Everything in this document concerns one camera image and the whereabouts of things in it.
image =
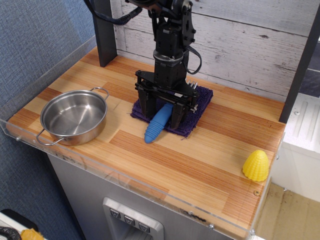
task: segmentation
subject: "wood plank wall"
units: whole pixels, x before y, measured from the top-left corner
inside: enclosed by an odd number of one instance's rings
[[[320,0],[194,0],[196,75],[210,82],[284,102],[295,76]],[[118,18],[134,6],[111,0]],[[146,10],[115,26],[119,55],[154,64],[151,19]],[[190,54],[189,68],[199,59]]]

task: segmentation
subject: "blue fabric wall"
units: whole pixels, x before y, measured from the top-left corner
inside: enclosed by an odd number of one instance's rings
[[[82,0],[1,0],[0,22],[0,118],[8,120],[92,49],[95,33]],[[81,238],[46,155],[0,131],[0,210],[6,208],[48,239]]]

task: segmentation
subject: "black wire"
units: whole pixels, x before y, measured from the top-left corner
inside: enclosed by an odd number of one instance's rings
[[[186,49],[189,50],[190,52],[192,52],[193,54],[195,54],[195,55],[197,55],[197,56],[199,57],[199,59],[200,59],[200,64],[199,64],[198,68],[197,68],[194,72],[191,72],[191,71],[188,69],[186,63],[185,63],[184,61],[182,61],[183,65],[184,65],[184,68],[185,68],[185,70],[186,70],[189,74],[191,74],[191,75],[197,74],[197,73],[199,72],[199,70],[201,69],[201,66],[202,66],[202,58],[201,58],[201,55],[200,55],[200,53],[197,52],[197,50],[195,50],[192,46],[187,46]]]
[[[4,236],[7,240],[21,240],[19,232],[11,227],[0,226],[0,236]]]
[[[110,16],[107,16],[105,14],[102,14],[100,12],[97,12],[92,7],[90,0],[83,0],[85,5],[88,7],[92,15],[97,17],[98,19],[107,21],[109,23],[115,24],[115,25],[125,25],[127,22],[129,22],[131,19],[133,19],[135,16],[137,16],[142,11],[142,7],[137,7],[135,10],[131,11],[127,15],[124,15],[120,18],[112,18]]]

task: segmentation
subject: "purple cloth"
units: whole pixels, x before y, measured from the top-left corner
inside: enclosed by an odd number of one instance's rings
[[[208,104],[210,103],[210,101],[214,95],[214,92],[211,89],[208,89],[206,87],[198,86],[196,88],[196,90],[199,93],[199,96],[197,98],[197,104],[198,104],[197,111],[195,111],[195,113],[190,111],[187,114],[187,116],[185,117],[184,121],[180,122],[179,127],[177,129],[170,128],[170,120],[169,120],[164,127],[164,129],[166,131],[187,137],[191,133],[191,131],[196,127],[200,117],[204,113],[206,107],[208,106]],[[164,104],[165,104],[165,102],[163,100],[157,99],[156,100],[156,111],[158,112],[163,107]],[[147,123],[150,123],[150,121],[153,118],[153,116],[152,117],[145,117],[142,114],[139,100],[137,100],[133,104],[131,117],[136,118],[136,119],[140,119],[140,120],[145,121]]]

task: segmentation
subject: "black vertical post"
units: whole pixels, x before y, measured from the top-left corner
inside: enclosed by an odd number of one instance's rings
[[[92,5],[97,12],[112,16],[110,0],[94,0]],[[100,66],[105,67],[117,56],[114,26],[95,16],[93,16],[93,24]]]
[[[282,123],[287,123],[291,110],[294,107],[296,98],[298,96],[302,81],[304,80],[308,65],[310,63],[311,57],[315,51],[318,39],[320,35],[320,7],[316,12],[312,28],[309,33],[309,37],[306,41],[298,68],[294,75],[288,96],[286,97],[284,107],[279,121]]]

